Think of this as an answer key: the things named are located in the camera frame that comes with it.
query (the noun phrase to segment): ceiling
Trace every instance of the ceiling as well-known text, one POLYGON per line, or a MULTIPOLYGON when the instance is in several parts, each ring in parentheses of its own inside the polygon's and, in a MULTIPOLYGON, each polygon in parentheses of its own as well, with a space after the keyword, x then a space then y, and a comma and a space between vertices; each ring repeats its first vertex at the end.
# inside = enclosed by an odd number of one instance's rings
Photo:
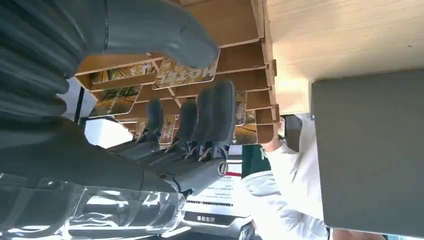
POLYGON ((267 0, 267 5, 281 112, 308 112, 309 83, 319 79, 424 66, 423 0, 267 0))

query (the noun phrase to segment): wooden shelf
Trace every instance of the wooden shelf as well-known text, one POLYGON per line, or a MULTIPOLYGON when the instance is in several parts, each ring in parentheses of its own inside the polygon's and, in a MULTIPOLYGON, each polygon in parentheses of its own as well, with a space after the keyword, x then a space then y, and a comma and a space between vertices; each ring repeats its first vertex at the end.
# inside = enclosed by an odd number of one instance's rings
POLYGON ((143 85, 131 111, 115 116, 129 131, 135 131, 137 119, 147 116, 147 103, 151 99, 160 99, 165 116, 179 115, 181 104, 188 98, 195 98, 202 89, 219 81, 232 80, 236 91, 247 92, 246 108, 255 110, 258 142, 269 142, 277 134, 279 108, 274 87, 277 66, 273 61, 265 1, 173 0, 192 13, 221 48, 215 79, 211 82, 152 90, 156 73, 150 73, 92 83, 90 74, 141 63, 152 63, 157 71, 164 59, 158 53, 89 56, 79 66, 76 78, 97 99, 105 90, 143 85))

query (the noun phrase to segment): red stripe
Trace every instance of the red stripe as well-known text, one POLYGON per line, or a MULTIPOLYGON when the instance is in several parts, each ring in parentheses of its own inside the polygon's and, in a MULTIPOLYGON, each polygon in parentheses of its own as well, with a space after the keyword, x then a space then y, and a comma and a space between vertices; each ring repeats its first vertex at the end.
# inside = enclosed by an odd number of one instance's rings
POLYGON ((238 172, 227 172, 226 174, 225 174, 225 176, 233 176, 233 177, 241 177, 242 176, 242 174, 241 173, 238 173, 238 172))

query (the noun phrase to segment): white shirt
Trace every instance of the white shirt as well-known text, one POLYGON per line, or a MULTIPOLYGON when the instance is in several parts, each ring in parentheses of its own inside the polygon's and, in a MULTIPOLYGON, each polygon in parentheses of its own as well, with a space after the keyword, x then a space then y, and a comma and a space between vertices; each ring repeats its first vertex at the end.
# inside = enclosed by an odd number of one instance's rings
POLYGON ((301 118, 299 152, 282 146, 267 152, 271 171, 245 177, 236 203, 248 209, 263 240, 326 240, 315 124, 301 118))

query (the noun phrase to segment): gray monitor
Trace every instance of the gray monitor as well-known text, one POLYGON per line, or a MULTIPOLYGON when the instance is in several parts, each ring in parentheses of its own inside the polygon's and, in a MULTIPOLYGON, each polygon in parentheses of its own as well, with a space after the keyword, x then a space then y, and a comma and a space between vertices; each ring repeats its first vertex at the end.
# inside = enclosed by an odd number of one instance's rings
POLYGON ((424 71, 312 84, 324 221, 424 237, 424 71))

